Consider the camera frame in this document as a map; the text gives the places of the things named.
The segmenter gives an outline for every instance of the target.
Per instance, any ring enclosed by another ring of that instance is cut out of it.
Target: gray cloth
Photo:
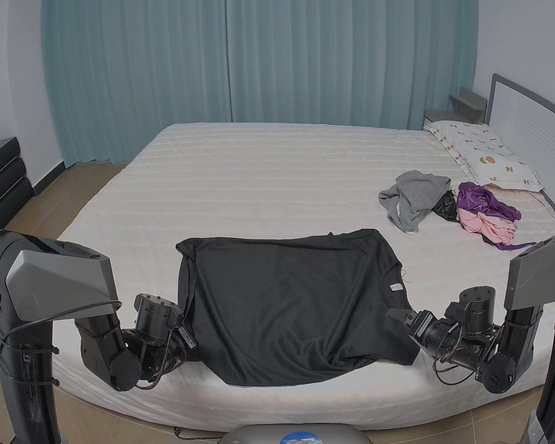
[[[390,189],[378,193],[380,204],[403,232],[414,233],[419,224],[450,189],[450,178],[423,174],[415,169],[401,174]]]

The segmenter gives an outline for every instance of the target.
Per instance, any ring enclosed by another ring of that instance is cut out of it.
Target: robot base
[[[226,434],[218,444],[370,444],[355,427],[336,424],[246,425]]]

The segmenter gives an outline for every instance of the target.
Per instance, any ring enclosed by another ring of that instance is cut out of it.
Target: tile floor
[[[32,198],[7,228],[57,238],[91,197],[123,167],[89,163],[67,169],[41,195]],[[366,435],[375,444],[494,444],[496,441],[515,444],[520,440],[528,415],[539,402],[540,391],[540,387],[534,388],[435,423],[367,431]],[[170,426],[147,423],[102,409],[66,395],[60,389],[55,390],[55,400],[60,429],[70,444],[182,442],[173,436]],[[0,391],[0,442],[6,444],[11,437],[12,428]],[[205,433],[186,430],[186,437],[204,438]],[[216,441],[204,439],[199,442]]]

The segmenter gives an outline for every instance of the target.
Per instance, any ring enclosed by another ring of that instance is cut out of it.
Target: curtain fold
[[[478,0],[43,0],[67,166],[178,122],[422,128],[470,89]]]
[[[420,130],[471,88],[477,0],[227,0],[234,121]]]
[[[172,123],[230,121],[225,0],[43,0],[66,166],[130,161]]]

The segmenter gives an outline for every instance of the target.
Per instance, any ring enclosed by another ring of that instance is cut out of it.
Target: white headboard panel
[[[485,123],[536,172],[555,207],[555,104],[494,74],[488,107]]]

